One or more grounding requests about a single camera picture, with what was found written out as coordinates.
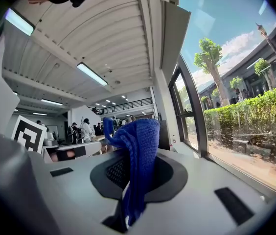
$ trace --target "black mesh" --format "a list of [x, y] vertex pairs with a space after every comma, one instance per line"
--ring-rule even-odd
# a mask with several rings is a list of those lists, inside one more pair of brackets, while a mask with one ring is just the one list
[[125, 189], [130, 180], [130, 161], [126, 157], [106, 168], [106, 176], [114, 184]]

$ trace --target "window pane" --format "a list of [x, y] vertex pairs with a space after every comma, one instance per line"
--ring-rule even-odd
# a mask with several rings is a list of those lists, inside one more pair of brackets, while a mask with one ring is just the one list
[[184, 80], [183, 80], [181, 74], [176, 79], [175, 85], [177, 87], [177, 91], [178, 91], [178, 94], [180, 97], [180, 103], [182, 104], [183, 112], [190, 112], [191, 105], [190, 105], [190, 101], [189, 101], [189, 96], [188, 96], [186, 86], [185, 86], [185, 83], [184, 83]]
[[198, 139], [194, 117], [185, 117], [185, 124], [187, 126], [187, 135], [185, 135], [185, 139], [190, 142], [192, 147], [198, 150]]
[[265, 0], [180, 6], [191, 12], [181, 53], [201, 99], [208, 152], [276, 189], [275, 12]]

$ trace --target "blue towel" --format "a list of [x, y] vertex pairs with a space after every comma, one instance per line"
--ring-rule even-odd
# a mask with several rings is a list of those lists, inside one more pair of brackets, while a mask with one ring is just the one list
[[144, 210], [144, 195], [153, 179], [154, 160], [159, 146], [160, 124], [155, 119], [139, 119], [120, 127], [111, 138], [113, 122], [103, 119], [104, 135], [110, 144], [130, 153], [130, 185], [123, 199], [125, 216], [131, 226]]

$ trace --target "hedge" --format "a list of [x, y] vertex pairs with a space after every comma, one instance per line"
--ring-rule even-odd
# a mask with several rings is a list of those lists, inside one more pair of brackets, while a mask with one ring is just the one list
[[209, 140], [232, 146], [236, 134], [276, 134], [276, 89], [228, 106], [205, 110]]

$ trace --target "window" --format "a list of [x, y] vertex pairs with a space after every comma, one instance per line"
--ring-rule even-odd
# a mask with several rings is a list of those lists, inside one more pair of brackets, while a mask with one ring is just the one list
[[179, 5], [191, 11], [170, 83], [181, 139], [276, 192], [275, 12], [265, 0]]

